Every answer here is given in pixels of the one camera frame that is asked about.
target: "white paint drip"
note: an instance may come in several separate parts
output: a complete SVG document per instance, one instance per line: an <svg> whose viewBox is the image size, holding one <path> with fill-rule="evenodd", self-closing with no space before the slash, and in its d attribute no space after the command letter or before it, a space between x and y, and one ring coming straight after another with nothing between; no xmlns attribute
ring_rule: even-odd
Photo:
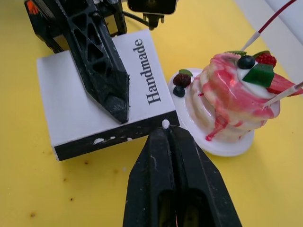
<svg viewBox="0 0 303 227"><path fill-rule="evenodd" d="M94 141L94 145L96 145L96 144L98 144L98 143L101 143L101 142L103 142L104 141L104 139L103 138L98 138L98 139L95 139L95 141Z"/></svg>
<svg viewBox="0 0 303 227"><path fill-rule="evenodd" d="M169 128L169 120L165 119L162 121L162 127L165 128L165 129L168 129Z"/></svg>
<svg viewBox="0 0 303 227"><path fill-rule="evenodd" d="M152 155L151 155L151 158L153 159L153 161L154 161L154 163L155 163L155 168L157 168L157 161L156 161L156 158L153 157Z"/></svg>

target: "white plate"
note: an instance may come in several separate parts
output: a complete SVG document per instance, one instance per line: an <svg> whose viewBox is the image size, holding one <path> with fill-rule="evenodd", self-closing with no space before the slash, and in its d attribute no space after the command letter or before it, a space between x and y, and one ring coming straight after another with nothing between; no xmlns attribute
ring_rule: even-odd
<svg viewBox="0 0 303 227"><path fill-rule="evenodd" d="M189 68L187 70L191 71L191 73L193 74L193 78L202 72L202 69L197 68ZM216 138L214 138L212 141L205 140L207 134L203 130L201 130L189 116L185 105L185 98L180 98L173 94L173 89L175 85L172 81L177 74L178 72L176 72L169 81L169 92L177 110L180 126L190 132L198 146L213 155L224 157L241 155L245 151L247 151L250 148L254 139L254 130L247 133L245 136L243 136L241 140L235 143L221 142L216 140Z"/></svg>

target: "yellow table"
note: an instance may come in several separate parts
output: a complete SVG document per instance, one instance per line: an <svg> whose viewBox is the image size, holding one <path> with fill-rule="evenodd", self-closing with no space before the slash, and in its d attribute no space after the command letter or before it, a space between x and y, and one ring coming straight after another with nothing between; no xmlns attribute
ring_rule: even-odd
<svg viewBox="0 0 303 227"><path fill-rule="evenodd" d="M129 32L144 28L131 19L127 25ZM240 49L253 32L232 0L182 0L152 36L168 80L180 68L203 68L215 53ZM248 51L266 48L259 39ZM119 227L128 175L146 138L57 162L36 72L36 59L49 54L23 1L2 0L0 227ZM285 75L280 65L275 70ZM302 226L302 115L302 97L287 98L280 116L256 131L246 154L209 156L243 226Z"/></svg>

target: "red stick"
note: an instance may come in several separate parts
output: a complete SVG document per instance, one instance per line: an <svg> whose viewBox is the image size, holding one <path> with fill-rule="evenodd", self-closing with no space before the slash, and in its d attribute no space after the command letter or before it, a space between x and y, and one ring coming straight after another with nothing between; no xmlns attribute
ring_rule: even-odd
<svg viewBox="0 0 303 227"><path fill-rule="evenodd" d="M281 9L279 9L264 25L263 27L258 31L259 33L263 32L264 29L280 14L289 7L291 4L293 4L297 0L290 0L288 3L286 3Z"/></svg>

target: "green leaf garnish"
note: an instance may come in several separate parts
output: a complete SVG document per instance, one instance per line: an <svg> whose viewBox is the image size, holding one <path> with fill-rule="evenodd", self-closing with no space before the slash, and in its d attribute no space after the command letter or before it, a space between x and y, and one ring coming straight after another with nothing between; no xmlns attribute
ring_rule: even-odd
<svg viewBox="0 0 303 227"><path fill-rule="evenodd" d="M241 56L244 56L247 54L247 52L245 52L245 51L226 51L225 53L233 53L233 54L238 54Z"/></svg>
<svg viewBox="0 0 303 227"><path fill-rule="evenodd" d="M270 54L269 51L261 51L261 52L259 52L259 53L256 53L255 55L253 55L253 57L254 57L254 58L257 58L258 56L260 56L260 55L263 54L263 53L269 53L269 54Z"/></svg>
<svg viewBox="0 0 303 227"><path fill-rule="evenodd" d="M274 76L274 67L272 65L259 63L242 80L262 87L270 87Z"/></svg>
<svg viewBox="0 0 303 227"><path fill-rule="evenodd" d="M185 69L182 69L182 70L179 70L179 73L182 73L182 74L187 74L189 76L193 76L193 74L191 73L191 71L189 70L185 70Z"/></svg>

